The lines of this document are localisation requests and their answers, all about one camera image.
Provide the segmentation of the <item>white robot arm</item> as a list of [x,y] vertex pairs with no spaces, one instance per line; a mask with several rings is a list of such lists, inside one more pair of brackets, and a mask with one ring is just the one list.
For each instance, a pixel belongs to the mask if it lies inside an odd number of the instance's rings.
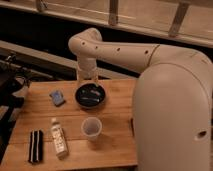
[[95,28],[68,41],[88,58],[139,74],[132,97],[138,171],[210,171],[213,61],[191,48],[104,42]]

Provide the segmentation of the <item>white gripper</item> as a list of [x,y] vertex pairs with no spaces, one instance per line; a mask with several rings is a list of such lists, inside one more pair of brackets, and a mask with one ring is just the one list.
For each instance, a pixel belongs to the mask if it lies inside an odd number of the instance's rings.
[[79,84],[98,83],[97,67],[82,68],[77,67],[77,80]]

